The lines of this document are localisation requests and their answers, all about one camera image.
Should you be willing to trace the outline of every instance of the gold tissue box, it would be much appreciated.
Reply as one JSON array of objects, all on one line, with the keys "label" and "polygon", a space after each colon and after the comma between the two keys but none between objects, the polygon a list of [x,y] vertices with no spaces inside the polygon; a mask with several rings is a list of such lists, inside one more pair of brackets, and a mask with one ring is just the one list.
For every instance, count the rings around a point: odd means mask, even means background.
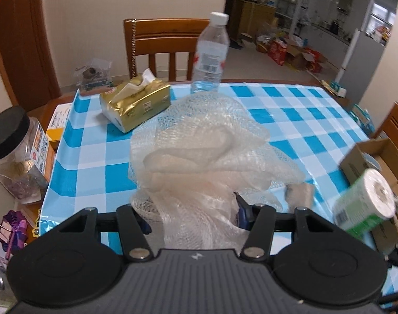
[{"label": "gold tissue box", "polygon": [[103,114],[123,133],[170,106],[169,83],[156,79],[152,74],[150,81],[146,81],[144,74],[100,94]]}]

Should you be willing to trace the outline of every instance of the kettle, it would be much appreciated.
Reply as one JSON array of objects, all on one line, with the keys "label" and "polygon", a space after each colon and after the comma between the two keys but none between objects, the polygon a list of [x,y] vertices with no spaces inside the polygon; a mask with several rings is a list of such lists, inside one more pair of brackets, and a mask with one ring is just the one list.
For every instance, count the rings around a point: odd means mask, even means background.
[{"label": "kettle", "polygon": [[338,35],[338,28],[339,28],[338,23],[336,21],[332,21],[329,31],[335,35]]}]

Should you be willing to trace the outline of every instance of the door frame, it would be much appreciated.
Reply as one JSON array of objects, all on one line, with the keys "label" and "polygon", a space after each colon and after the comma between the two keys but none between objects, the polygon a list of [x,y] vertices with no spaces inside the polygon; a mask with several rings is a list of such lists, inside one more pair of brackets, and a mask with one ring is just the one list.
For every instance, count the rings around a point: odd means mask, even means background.
[{"label": "door frame", "polygon": [[[42,9],[42,0],[29,0],[31,15],[25,22],[32,25],[33,35],[36,42],[36,50],[42,70],[49,81],[48,91],[51,99],[61,96],[61,90],[58,85],[58,80],[55,74],[54,65],[52,62],[51,52],[49,49],[48,38],[46,34],[45,19]],[[9,76],[6,72],[3,63],[3,57],[0,50],[0,74],[7,91],[7,94],[12,102],[12,105],[18,105],[18,100],[14,94],[12,85],[9,81]]]}]

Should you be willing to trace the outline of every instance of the qr code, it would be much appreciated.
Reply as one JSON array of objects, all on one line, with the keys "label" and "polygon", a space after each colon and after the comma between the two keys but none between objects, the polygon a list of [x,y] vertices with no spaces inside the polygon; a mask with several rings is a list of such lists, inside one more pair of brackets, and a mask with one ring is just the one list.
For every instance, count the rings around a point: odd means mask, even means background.
[{"label": "qr code", "polygon": [[145,104],[143,104],[144,107],[144,111],[147,112],[149,110],[152,110],[152,104],[151,102],[146,102]]},{"label": "qr code", "polygon": [[201,71],[206,71],[209,73],[215,73],[219,66],[218,58],[215,58],[211,55],[203,54],[201,60]]},{"label": "qr code", "polygon": [[340,226],[340,225],[342,225],[344,222],[346,222],[348,219],[349,219],[349,218],[348,218],[348,216],[347,216],[346,210],[343,210],[343,211],[339,212],[339,213],[336,215],[336,224],[337,224],[338,226]]}]

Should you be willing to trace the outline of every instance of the black circular disc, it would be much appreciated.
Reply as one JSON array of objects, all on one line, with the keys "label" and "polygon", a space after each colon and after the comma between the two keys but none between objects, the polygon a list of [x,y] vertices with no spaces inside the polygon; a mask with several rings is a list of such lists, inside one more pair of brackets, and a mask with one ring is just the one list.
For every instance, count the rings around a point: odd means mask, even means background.
[{"label": "black circular disc", "polygon": [[120,273],[119,257],[94,239],[75,234],[57,236],[55,244],[38,240],[9,263],[8,281],[19,300],[44,307],[76,305],[103,294]]},{"label": "black circular disc", "polygon": [[297,299],[321,306],[372,301],[386,280],[381,255],[362,242],[332,233],[298,239],[274,258],[274,273]]}]

